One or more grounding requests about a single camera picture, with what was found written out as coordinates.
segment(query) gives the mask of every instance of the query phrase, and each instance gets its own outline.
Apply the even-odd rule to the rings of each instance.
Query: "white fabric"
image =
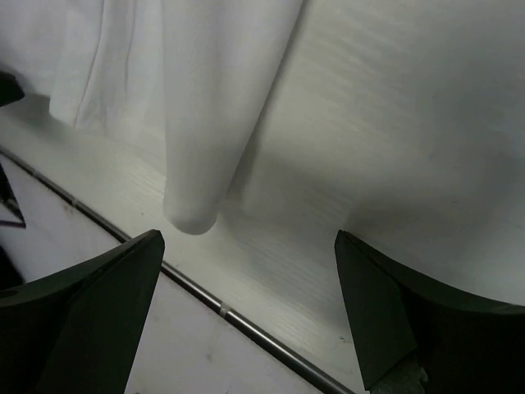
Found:
[[[75,128],[150,156],[166,141],[165,214],[199,234],[215,222],[300,5],[10,0],[0,68],[50,96],[50,113]]]

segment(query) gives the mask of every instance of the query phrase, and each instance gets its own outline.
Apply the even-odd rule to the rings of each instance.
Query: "white floor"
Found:
[[[33,177],[0,157],[27,224],[0,227],[0,245],[33,281],[118,242]],[[309,394],[317,389],[163,275],[126,394]]]

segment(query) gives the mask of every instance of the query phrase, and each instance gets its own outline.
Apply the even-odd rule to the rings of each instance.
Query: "dark object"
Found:
[[[24,91],[11,74],[0,71],[0,107],[22,100]]]
[[[412,358],[426,394],[523,390],[525,308],[438,282],[342,231],[336,259],[366,389]]]
[[[23,284],[22,276],[16,271],[6,251],[0,247],[0,291]]]
[[[15,194],[0,163],[0,226],[25,228],[25,220]]]
[[[163,252],[160,232],[149,231],[0,291],[0,392],[123,393]]]

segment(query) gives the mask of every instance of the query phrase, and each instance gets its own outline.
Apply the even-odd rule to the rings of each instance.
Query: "white surface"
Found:
[[[164,0],[165,214],[189,234],[216,221],[302,0]]]
[[[26,279],[45,277],[118,242],[0,157],[28,228],[0,227],[0,244]],[[126,394],[314,394],[302,378],[161,275]]]
[[[204,236],[162,218],[164,176],[133,151],[23,108],[0,144],[132,236],[161,229],[169,263],[361,392],[337,229],[525,305],[522,20],[518,1],[311,1]]]

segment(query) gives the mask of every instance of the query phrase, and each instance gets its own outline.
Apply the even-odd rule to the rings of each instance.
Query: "white cable tie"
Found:
[[[228,312],[230,312],[230,310],[230,306],[227,303],[222,302],[221,309],[219,309],[219,316],[221,316],[222,318],[226,318],[226,315],[228,314]]]

